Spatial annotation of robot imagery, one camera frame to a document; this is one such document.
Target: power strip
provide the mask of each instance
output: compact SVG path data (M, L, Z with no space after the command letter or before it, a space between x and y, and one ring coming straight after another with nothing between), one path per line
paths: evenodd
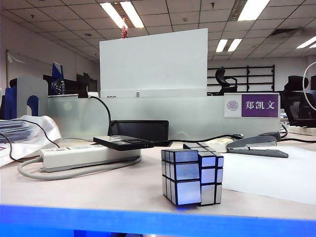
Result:
M43 160L42 172L135 160L140 156L140 150L121 152L102 145L43 149L39 153Z

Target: logo emblem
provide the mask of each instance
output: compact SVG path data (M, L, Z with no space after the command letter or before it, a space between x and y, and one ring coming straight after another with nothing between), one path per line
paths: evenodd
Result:
M236 111L238 109L238 103L235 100L231 100L230 102L228 102L227 104L227 108L230 111Z

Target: black cable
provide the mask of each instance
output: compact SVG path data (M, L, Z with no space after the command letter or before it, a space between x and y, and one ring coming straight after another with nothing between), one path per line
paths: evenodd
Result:
M242 137L239 136L239 135L234 135L234 134L225 134L225 135L220 135L220 136L217 136L217 137L211 137L211 138L207 138L207 139L203 139L203 140L181 140L181 139L172 139L172 140L168 140L168 141L165 141L165 142L193 142L193 143L196 143L196 142L207 142L209 140L213 140L213 139L217 139L217 138L221 138L221 137L231 137L231 138L235 138L235 139L241 139Z
M105 109L107 110L108 116L109 116L108 136L113 135L112 126L111 126L111 113L110 113L110 110L109 110L108 106L107 106L100 98L98 98L98 97L90 96L90 98L94 98L94 99L97 99L98 101L100 101L100 103L101 103L101 104L105 107Z
M20 160L15 159L15 158L12 157L12 143L11 143L11 141L10 141L5 135L3 135L2 133L0 133L0 135L1 135L2 137L4 137L4 138L8 141L9 145L10 145L10 153L9 153L10 158L11 158L12 160L14 160L14 161L23 163L23 161L20 161Z
M284 128L285 130L285 134L281 136L281 138L286 137L288 134L287 128L285 127L285 125L283 123L281 123L281 126Z
M297 138L285 138L285 139L282 139L280 142L283 142L283 141L296 141L296 142L316 143L316 141L302 140L302 139L297 139Z
M32 124L37 125L37 126L44 132L44 135L45 135L45 137L47 138L47 140L50 141L52 144L55 144L58 148L60 148L60 146L59 146L57 143L53 142L52 140L50 140L50 139L48 138L47 133L45 132L45 130L44 130L38 123L36 123L36 122L31 122L31 121L24 120L24 119L13 119L12 121L24 121L24 122L29 122L29 123L32 123Z

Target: rubik's cube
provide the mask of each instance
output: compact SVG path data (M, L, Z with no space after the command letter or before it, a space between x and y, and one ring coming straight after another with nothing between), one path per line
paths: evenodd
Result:
M163 194L175 205L221 203L224 157L205 143L162 150Z

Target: ceiling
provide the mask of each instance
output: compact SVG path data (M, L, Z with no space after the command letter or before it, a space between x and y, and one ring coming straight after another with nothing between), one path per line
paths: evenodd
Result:
M98 61L99 41L120 38L120 29L99 4L108 1L2 0L1 15ZM129 28L128 37L208 28L209 60L316 55L316 48L296 49L316 36L316 32L313 36L269 37L275 29L316 27L316 0L270 0L255 21L227 21L235 0L133 0L132 3L145 27ZM215 52L219 39L236 38L243 40L234 52Z

